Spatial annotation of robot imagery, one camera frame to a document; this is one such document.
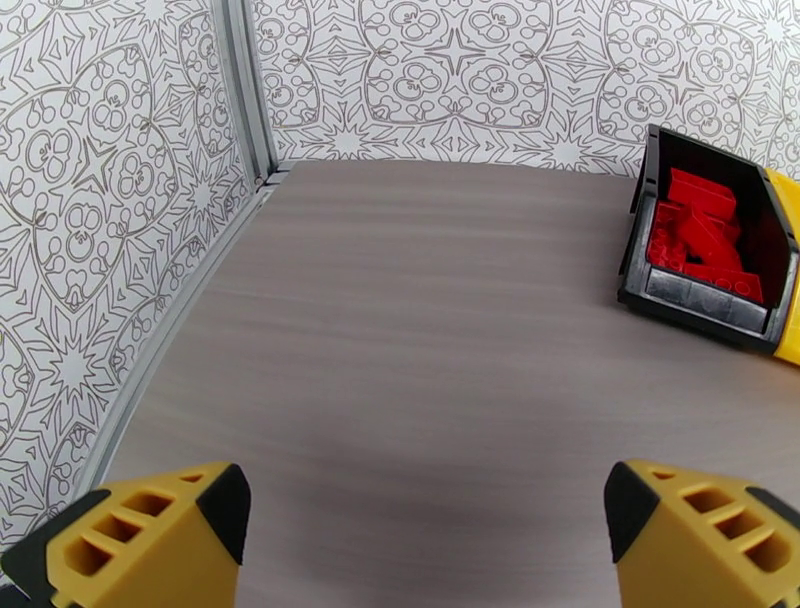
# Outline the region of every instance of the patterned wallpaper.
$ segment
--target patterned wallpaper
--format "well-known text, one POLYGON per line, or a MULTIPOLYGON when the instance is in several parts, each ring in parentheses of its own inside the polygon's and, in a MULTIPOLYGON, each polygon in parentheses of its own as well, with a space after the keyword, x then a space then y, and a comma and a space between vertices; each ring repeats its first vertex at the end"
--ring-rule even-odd
POLYGON ((800 174, 800 0, 251 0, 284 158, 634 174, 661 123, 800 174))
POLYGON ((251 192, 209 0, 0 3, 0 549, 251 192))

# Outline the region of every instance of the table surface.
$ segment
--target table surface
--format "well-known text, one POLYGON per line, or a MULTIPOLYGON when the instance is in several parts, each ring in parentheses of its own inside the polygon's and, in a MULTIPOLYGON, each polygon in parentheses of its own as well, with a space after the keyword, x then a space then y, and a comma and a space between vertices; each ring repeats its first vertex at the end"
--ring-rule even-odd
POLYGON ((240 608, 619 608, 615 461, 800 504, 800 371, 616 303, 633 188, 299 164, 200 296, 109 478, 241 464, 240 608))

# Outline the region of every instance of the white wall with black pattern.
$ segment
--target white wall with black pattern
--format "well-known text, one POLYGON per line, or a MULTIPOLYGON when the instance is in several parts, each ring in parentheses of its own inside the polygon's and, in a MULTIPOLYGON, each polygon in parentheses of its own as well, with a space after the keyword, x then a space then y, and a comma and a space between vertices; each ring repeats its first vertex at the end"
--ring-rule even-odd
POLYGON ((661 123, 800 174, 800 0, 251 0, 283 158, 632 175, 661 123))
POLYGON ((251 196, 223 83, 209 0, 0 3, 0 550, 251 196))

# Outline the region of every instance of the gray wood-grain tabletop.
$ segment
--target gray wood-grain tabletop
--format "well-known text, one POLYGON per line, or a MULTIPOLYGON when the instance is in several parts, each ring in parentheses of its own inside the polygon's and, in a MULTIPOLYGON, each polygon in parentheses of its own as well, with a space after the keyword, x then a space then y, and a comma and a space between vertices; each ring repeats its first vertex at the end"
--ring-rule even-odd
POLYGON ((110 479, 241 464, 241 608, 618 608, 616 460, 800 504, 800 370, 616 303, 633 188, 299 164, 200 296, 110 479))

